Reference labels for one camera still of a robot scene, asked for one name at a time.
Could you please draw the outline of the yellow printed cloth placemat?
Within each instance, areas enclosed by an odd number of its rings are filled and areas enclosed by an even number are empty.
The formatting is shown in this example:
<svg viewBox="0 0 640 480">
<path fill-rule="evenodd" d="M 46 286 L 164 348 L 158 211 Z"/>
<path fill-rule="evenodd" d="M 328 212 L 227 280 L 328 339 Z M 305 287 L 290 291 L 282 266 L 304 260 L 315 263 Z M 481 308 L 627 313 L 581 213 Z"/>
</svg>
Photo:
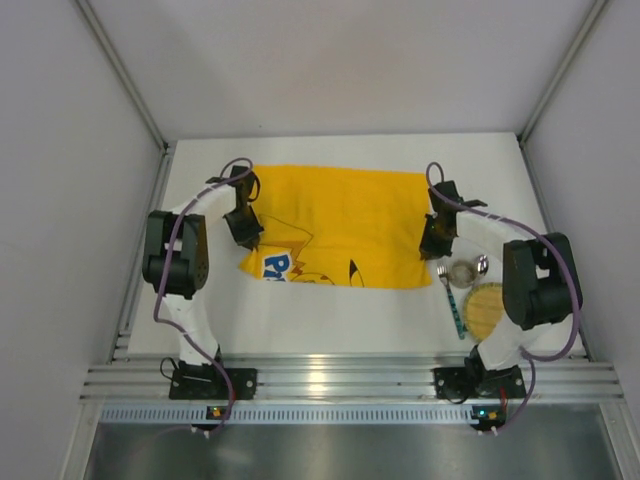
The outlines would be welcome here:
<svg viewBox="0 0 640 480">
<path fill-rule="evenodd" d="M 424 175 L 276 165 L 255 169 L 263 232 L 239 264 L 260 280 L 408 290 L 432 283 L 419 245 Z"/>
</svg>

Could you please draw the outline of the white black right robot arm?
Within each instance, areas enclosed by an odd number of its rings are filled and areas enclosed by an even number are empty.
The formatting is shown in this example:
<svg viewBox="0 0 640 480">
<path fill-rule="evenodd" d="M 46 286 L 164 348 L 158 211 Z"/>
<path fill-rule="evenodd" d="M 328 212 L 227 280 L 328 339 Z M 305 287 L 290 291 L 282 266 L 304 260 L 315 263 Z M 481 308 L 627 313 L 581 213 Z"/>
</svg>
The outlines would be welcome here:
<svg viewBox="0 0 640 480">
<path fill-rule="evenodd" d="M 551 363 L 566 357 L 578 337 L 583 294 L 568 237 L 541 234 L 517 220 L 486 211 L 479 200 L 466 201 L 452 181 L 428 185 L 432 204 L 419 251 L 425 260 L 452 254 L 456 239 L 484 249 L 502 265 L 503 312 L 492 332 L 479 341 L 457 368 L 449 387 L 463 398 L 494 394 L 510 386 L 521 361 Z M 551 326 L 571 322 L 568 339 L 553 354 L 529 347 Z"/>
</svg>

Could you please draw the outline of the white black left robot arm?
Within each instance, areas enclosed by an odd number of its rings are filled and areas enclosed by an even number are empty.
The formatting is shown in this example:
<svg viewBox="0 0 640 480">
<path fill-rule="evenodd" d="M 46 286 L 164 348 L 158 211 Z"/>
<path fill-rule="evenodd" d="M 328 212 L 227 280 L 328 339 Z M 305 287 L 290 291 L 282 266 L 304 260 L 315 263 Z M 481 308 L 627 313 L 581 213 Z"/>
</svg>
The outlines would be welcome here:
<svg viewBox="0 0 640 480">
<path fill-rule="evenodd" d="M 152 318 L 177 333 L 179 360 L 188 366 L 222 368 L 201 293 L 210 272 L 208 230 L 223 221 L 237 246 L 255 250 L 264 232 L 252 208 L 260 189 L 253 163 L 238 158 L 179 206 L 147 217 L 142 277 L 155 293 Z"/>
</svg>

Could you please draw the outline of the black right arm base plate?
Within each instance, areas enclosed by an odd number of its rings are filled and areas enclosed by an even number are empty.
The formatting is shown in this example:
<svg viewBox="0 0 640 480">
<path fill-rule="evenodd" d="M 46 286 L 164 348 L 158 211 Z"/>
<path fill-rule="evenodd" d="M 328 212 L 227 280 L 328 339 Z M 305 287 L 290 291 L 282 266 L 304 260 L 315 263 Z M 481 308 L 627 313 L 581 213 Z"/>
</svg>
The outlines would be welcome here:
<svg viewBox="0 0 640 480">
<path fill-rule="evenodd" d="M 452 403 L 470 399 L 522 399 L 526 388 L 518 366 L 503 370 L 472 373 L 467 367 L 440 367 L 433 371 L 436 397 Z"/>
</svg>

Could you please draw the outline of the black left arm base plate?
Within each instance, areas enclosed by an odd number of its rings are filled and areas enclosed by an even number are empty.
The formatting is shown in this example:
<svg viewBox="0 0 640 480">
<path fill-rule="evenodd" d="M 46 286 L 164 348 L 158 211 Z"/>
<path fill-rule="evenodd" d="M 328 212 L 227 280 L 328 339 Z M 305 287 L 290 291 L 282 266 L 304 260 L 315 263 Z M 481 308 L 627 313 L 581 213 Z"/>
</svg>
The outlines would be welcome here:
<svg viewBox="0 0 640 480">
<path fill-rule="evenodd" d="M 171 400 L 252 400 L 257 390 L 255 368 L 224 368 L 232 389 L 213 365 L 191 365 L 180 360 L 172 372 Z"/>
</svg>

